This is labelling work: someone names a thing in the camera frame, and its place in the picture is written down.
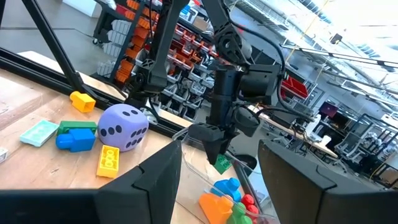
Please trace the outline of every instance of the wire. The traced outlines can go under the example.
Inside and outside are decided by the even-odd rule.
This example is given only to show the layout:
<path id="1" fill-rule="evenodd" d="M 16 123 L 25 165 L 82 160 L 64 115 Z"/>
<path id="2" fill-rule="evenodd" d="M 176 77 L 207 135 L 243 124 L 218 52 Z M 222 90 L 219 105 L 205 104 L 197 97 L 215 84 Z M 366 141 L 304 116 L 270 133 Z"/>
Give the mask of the wire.
<path id="1" fill-rule="evenodd" d="M 283 78 L 279 77 L 278 84 L 277 84 L 277 86 L 278 86 L 278 88 L 277 88 L 277 97 L 278 97 L 279 103 L 285 109 L 287 109 L 288 111 L 292 112 L 292 114 L 297 115 L 297 116 L 305 119 L 306 121 L 313 122 L 314 121 L 313 118 L 311 118 L 310 116 L 308 116 L 306 114 L 303 114 L 303 113 L 301 113 L 299 111 L 294 110 L 288 103 L 286 103 L 284 101 L 284 99 L 282 98 L 282 95 L 280 94 L 280 91 L 282 90 L 282 81 L 283 81 Z"/>
<path id="2" fill-rule="evenodd" d="M 152 43 L 152 41 L 154 39 L 154 34 L 152 33 L 152 0 L 149 0 L 149 35 L 150 35 L 150 41 Z M 149 99 L 148 99 L 150 108 L 148 108 L 147 106 L 145 106 L 144 108 L 146 110 L 148 110 L 149 112 L 151 112 L 152 115 L 154 115 L 156 120 L 159 122 L 160 116 L 156 112 L 154 103 L 152 102 L 152 97 L 149 97 Z"/>
<path id="3" fill-rule="evenodd" d="M 287 109 L 267 107 L 267 108 L 263 108 L 263 109 L 260 109 L 259 111 L 257 111 L 256 116 L 260 116 L 265 111 L 280 111 L 280 112 L 283 112 L 283 113 L 294 114 L 293 112 L 288 111 Z"/>
<path id="4" fill-rule="evenodd" d="M 229 22 L 232 23 L 232 25 L 234 25 L 234 26 L 236 26 L 236 27 L 238 27 L 238 28 L 240 28 L 240 29 L 242 29 L 242 30 L 244 30 L 244 31 L 246 31 L 246 32 L 248 32 L 248 33 L 250 33 L 250 34 L 252 34 L 252 35 L 255 35 L 256 37 L 258 37 L 258 38 L 260 38 L 260 39 L 266 41 L 268 44 L 270 44 L 271 46 L 273 46 L 273 48 L 275 48 L 275 50 L 277 51 L 278 56 L 279 56 L 279 58 L 280 58 L 280 74 L 279 74 L 279 79 L 278 79 L 278 84 L 277 84 L 277 97 L 278 97 L 278 100 L 280 101 L 281 105 L 282 105 L 287 111 L 290 112 L 290 114 L 297 115 L 297 116 L 299 116 L 299 117 L 301 117 L 301 118 L 303 118 L 303 119 L 305 119 L 305 120 L 307 120 L 307 121 L 313 121 L 313 118 L 311 118 L 310 116 L 308 116 L 308 115 L 306 115 L 306 114 L 303 114 L 303 113 L 301 113 L 301 112 L 299 112 L 299 111 L 296 111 L 296 110 L 294 110 L 292 107 L 290 107 L 290 105 L 288 105 L 288 104 L 283 100 L 282 95 L 280 94 L 280 91 L 281 91 L 281 89 L 282 89 L 283 77 L 284 77 L 284 74 L 285 74 L 285 71 L 286 71 L 285 58 L 284 58 L 284 55 L 283 55 L 283 53 L 282 53 L 280 47 L 279 47 L 277 44 L 275 44 L 273 41 L 271 41 L 270 39 L 268 39 L 267 37 L 265 37 L 264 35 L 262 35 L 262 34 L 256 32 L 256 31 L 253 31 L 253 30 L 251 30 L 251 29 L 248 29 L 247 27 L 241 26 L 240 24 L 234 22 L 234 21 L 230 18 L 229 14 L 228 14 L 228 18 L 229 18 Z"/>
<path id="5" fill-rule="evenodd" d="M 152 0 L 149 0 L 149 35 L 150 41 L 154 39 L 154 35 L 152 33 Z"/>

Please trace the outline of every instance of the orange toy block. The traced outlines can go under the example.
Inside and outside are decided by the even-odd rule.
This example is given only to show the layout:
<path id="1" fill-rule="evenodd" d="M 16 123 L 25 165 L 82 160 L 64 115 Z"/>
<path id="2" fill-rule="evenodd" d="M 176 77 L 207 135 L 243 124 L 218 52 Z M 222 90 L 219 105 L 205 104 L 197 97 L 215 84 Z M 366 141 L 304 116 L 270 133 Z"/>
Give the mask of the orange toy block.
<path id="1" fill-rule="evenodd" d="M 211 193 L 201 195 L 199 204 L 210 224 L 225 224 L 234 205 L 231 197 L 219 197 Z"/>
<path id="2" fill-rule="evenodd" d="M 82 113 L 88 113 L 94 110 L 95 100 L 86 93 L 79 93 L 74 91 L 69 96 L 72 100 L 72 106 Z"/>
<path id="3" fill-rule="evenodd" d="M 97 168 L 97 175 L 116 178 L 119 171 L 119 148 L 103 146 Z"/>

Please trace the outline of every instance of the green lego brick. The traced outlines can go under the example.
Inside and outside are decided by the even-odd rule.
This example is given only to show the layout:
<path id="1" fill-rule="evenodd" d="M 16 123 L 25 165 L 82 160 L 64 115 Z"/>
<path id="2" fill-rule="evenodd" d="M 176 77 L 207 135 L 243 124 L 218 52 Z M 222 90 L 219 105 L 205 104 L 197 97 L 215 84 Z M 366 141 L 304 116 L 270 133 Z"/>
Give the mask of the green lego brick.
<path id="1" fill-rule="evenodd" d="M 97 130 L 97 124 L 94 121 L 61 121 L 60 127 L 57 131 L 57 136 L 60 134 L 69 133 L 70 129 L 88 128 L 93 134 Z"/>
<path id="2" fill-rule="evenodd" d="M 244 204 L 239 202 L 232 207 L 232 215 L 228 218 L 227 224 L 252 224 L 251 218 L 245 216 Z"/>
<path id="3" fill-rule="evenodd" d="M 226 158 L 224 155 L 218 155 L 216 164 L 214 164 L 214 168 L 220 173 L 223 174 L 232 166 L 232 163 Z"/>

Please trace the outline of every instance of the black metal bracket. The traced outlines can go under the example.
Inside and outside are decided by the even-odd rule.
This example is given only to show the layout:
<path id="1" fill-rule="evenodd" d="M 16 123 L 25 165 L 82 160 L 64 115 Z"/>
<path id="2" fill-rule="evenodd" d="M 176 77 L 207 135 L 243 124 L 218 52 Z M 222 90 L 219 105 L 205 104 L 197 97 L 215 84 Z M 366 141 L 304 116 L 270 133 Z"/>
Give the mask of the black metal bracket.
<path id="1" fill-rule="evenodd" d="M 60 41 L 55 35 L 53 29 L 50 26 L 47 18 L 45 17 L 43 11 L 41 10 L 39 4 L 36 0 L 22 0 L 28 13 L 35 22 L 38 30 L 42 34 L 44 41 L 49 46 L 51 53 L 54 55 L 58 64 L 60 65 L 63 74 L 67 78 L 69 84 L 74 90 L 81 93 L 88 93 L 97 101 L 107 102 L 108 100 L 96 95 L 90 87 L 86 86 L 81 79 L 80 74 L 73 68 L 72 63 L 69 61 L 67 54 L 65 53 Z"/>

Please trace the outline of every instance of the toy block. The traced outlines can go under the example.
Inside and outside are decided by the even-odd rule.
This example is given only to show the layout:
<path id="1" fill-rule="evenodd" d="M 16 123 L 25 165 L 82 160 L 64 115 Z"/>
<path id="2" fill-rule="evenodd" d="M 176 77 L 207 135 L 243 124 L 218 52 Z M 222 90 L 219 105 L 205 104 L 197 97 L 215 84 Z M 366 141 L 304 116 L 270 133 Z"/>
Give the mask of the toy block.
<path id="1" fill-rule="evenodd" d="M 0 163 L 4 162 L 7 159 L 8 150 L 0 147 Z"/>
<path id="2" fill-rule="evenodd" d="M 19 140 L 35 147 L 41 147 L 55 133 L 59 125 L 42 120 L 21 134 Z"/>
<path id="3" fill-rule="evenodd" d="M 94 110 L 95 100 L 86 93 L 79 93 L 74 91 L 70 95 L 72 106 L 82 113 L 88 113 Z"/>
<path id="4" fill-rule="evenodd" d="M 211 189 L 211 193 L 217 195 L 217 196 L 222 196 L 223 194 L 229 195 L 232 197 L 232 199 L 235 202 L 240 202 L 241 201 L 241 193 L 239 192 L 239 186 L 241 184 L 236 178 L 230 178 L 229 180 L 219 180 L 214 183 L 214 188 L 218 189 Z"/>
<path id="5" fill-rule="evenodd" d="M 226 158 L 226 156 L 219 154 L 217 156 L 216 164 L 214 168 L 220 173 L 224 174 L 232 166 L 232 163 Z"/>
<path id="6" fill-rule="evenodd" d="M 225 224 L 232 214 L 233 202 L 229 196 L 205 193 L 200 196 L 199 205 L 210 224 Z"/>
<path id="7" fill-rule="evenodd" d="M 248 212 L 251 212 L 251 213 L 254 214 L 254 215 L 251 215 L 251 214 L 247 213 L 246 215 L 253 221 L 253 223 L 257 223 L 257 216 L 256 215 L 259 214 L 259 209 L 255 205 L 249 205 L 249 206 L 246 207 L 246 210 Z"/>
<path id="8" fill-rule="evenodd" d="M 116 178 L 119 171 L 119 148 L 103 146 L 99 157 L 97 175 Z"/>
<path id="9" fill-rule="evenodd" d="M 249 205 L 254 205 L 254 198 L 252 195 L 245 194 L 243 195 L 241 202 L 244 204 L 245 208 L 248 209 Z"/>
<path id="10" fill-rule="evenodd" d="M 95 135 L 88 128 L 71 129 L 67 134 L 60 134 L 55 139 L 59 149 L 69 149 L 70 152 L 89 151 L 93 148 Z"/>
<path id="11" fill-rule="evenodd" d="M 232 208 L 232 215 L 228 218 L 227 224 L 252 224 L 252 220 L 245 216 L 244 204 L 239 202 Z"/>
<path id="12" fill-rule="evenodd" d="M 248 212 L 251 212 L 251 213 L 253 213 L 253 214 L 255 214 L 255 215 L 258 215 L 258 214 L 259 214 L 258 208 L 254 205 L 254 198 L 253 198 L 252 195 L 245 194 L 245 195 L 242 197 L 242 201 L 241 201 L 241 202 L 244 204 L 244 206 L 246 207 L 246 210 L 247 210 Z M 248 216 L 249 218 L 251 218 L 251 220 L 253 221 L 253 223 L 257 223 L 257 216 L 255 216 L 255 215 L 247 214 L 247 216 Z"/>
<path id="13" fill-rule="evenodd" d="M 94 121 L 61 121 L 60 126 L 57 131 L 57 135 L 67 134 L 70 129 L 80 129 L 87 128 L 90 129 L 93 134 L 97 130 L 97 124 Z"/>

